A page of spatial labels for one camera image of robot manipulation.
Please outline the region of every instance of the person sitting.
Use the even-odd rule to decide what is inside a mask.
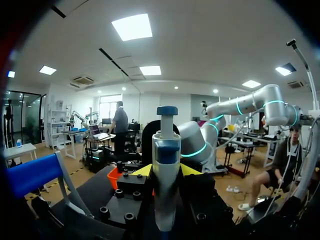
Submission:
[[[239,210],[248,211],[255,206],[262,184],[268,184],[269,187],[276,189],[281,184],[283,190],[291,184],[295,177],[294,174],[298,174],[302,162],[303,149],[299,143],[299,133],[299,126],[290,128],[290,137],[281,142],[276,150],[272,169],[264,171],[253,179],[251,199],[249,203],[240,204]]]

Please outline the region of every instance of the ceiling air conditioner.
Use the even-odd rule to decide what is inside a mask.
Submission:
[[[290,81],[287,83],[287,85],[291,89],[303,88],[305,86],[301,81]]]
[[[95,81],[88,76],[78,76],[78,77],[72,79],[70,85],[74,88],[80,89],[80,88],[85,88],[85,87],[92,85],[94,83],[95,83]]]

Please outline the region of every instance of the window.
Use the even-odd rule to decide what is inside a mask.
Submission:
[[[122,95],[102,96],[99,103],[99,118],[113,119],[117,110],[117,102],[122,100]]]

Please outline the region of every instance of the orange bin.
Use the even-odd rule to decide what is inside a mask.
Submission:
[[[115,167],[113,170],[111,170],[108,174],[107,177],[113,187],[113,189],[117,189],[117,180],[122,176],[122,172],[118,172],[118,168]]]

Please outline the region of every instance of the ceiling light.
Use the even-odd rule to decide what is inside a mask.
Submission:
[[[15,72],[14,71],[8,71],[8,77],[9,78],[14,78],[15,77]]]
[[[261,83],[253,81],[253,80],[246,81],[245,83],[242,84],[242,86],[245,86],[245,87],[248,87],[251,89],[258,87],[260,85],[261,85]]]
[[[57,69],[43,65],[39,72],[42,74],[52,75],[55,71],[57,71]]]
[[[297,71],[295,69],[295,67],[290,62],[288,62],[287,64],[285,64],[283,66],[277,67],[275,70],[277,70],[283,76],[288,76],[288,75],[292,74],[293,72]]]
[[[283,76],[287,76],[287,75],[290,75],[292,74],[291,71],[289,71],[288,69],[285,69],[281,66],[277,67],[275,70],[277,70],[279,73],[281,73]]]
[[[147,13],[125,17],[111,23],[122,41],[152,37]]]
[[[160,66],[141,66],[140,70],[145,76],[161,75]]]

